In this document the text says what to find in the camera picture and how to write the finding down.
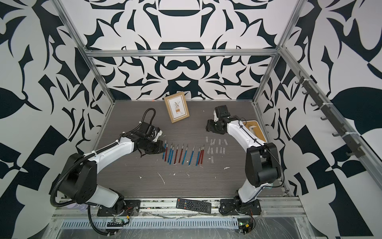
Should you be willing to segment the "red knife capped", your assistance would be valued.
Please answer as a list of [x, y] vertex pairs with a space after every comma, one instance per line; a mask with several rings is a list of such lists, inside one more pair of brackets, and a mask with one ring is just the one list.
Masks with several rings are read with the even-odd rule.
[[180, 151], [180, 156], [179, 156], [179, 159], [178, 159], [178, 163], [181, 163], [181, 158], [182, 158], [183, 151], [184, 151], [184, 144], [182, 145], [182, 148], [181, 148], [181, 151]]

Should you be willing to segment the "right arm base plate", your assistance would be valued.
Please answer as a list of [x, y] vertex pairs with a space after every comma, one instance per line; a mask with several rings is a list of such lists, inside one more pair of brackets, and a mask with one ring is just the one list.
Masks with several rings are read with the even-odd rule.
[[226, 215], [255, 215], [259, 216], [262, 213], [259, 200], [254, 200], [248, 203], [240, 203], [236, 198], [234, 199], [221, 199], [219, 213]]

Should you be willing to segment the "red carving knife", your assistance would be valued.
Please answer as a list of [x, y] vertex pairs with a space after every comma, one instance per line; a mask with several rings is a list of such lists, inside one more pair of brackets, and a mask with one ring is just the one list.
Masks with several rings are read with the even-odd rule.
[[201, 151], [201, 159], [200, 159], [200, 165], [203, 164], [203, 160], [204, 160], [204, 153], [205, 153], [205, 146], [203, 146], [202, 148], [202, 151]]
[[201, 164], [202, 156], [203, 156], [203, 151], [204, 151], [204, 146], [201, 147], [199, 158], [198, 158], [198, 164], [197, 165]]
[[175, 153], [175, 157], [174, 157], [174, 164], [177, 163], [178, 151], [179, 151], [179, 145], [177, 144], [176, 151], [175, 151], [176, 153]]

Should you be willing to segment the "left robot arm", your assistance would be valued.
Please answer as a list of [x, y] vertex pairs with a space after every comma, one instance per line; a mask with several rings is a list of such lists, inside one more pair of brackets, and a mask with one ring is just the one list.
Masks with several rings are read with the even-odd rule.
[[71, 204], [91, 204], [120, 211], [123, 196], [97, 182], [97, 175], [108, 165], [125, 155], [138, 151], [141, 156], [165, 152], [164, 142], [159, 139], [159, 127], [142, 122], [135, 130], [123, 132], [113, 143], [91, 153], [72, 154], [53, 186], [50, 204], [65, 207]]

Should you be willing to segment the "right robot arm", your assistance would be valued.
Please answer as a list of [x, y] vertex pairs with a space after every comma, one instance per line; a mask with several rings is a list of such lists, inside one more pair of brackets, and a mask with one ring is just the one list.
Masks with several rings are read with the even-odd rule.
[[230, 114], [226, 105], [217, 106], [213, 115], [214, 119], [207, 122], [206, 131], [229, 134], [246, 152], [246, 181], [237, 191], [238, 204], [254, 201], [263, 189], [275, 188], [274, 183], [282, 177], [277, 147], [255, 136], [245, 121]]

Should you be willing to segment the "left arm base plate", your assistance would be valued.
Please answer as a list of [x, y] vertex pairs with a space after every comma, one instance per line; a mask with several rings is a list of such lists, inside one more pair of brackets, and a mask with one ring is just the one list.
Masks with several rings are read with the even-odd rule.
[[111, 207], [100, 206], [97, 212], [98, 217], [119, 217], [119, 216], [137, 216], [140, 211], [140, 200], [121, 200]]

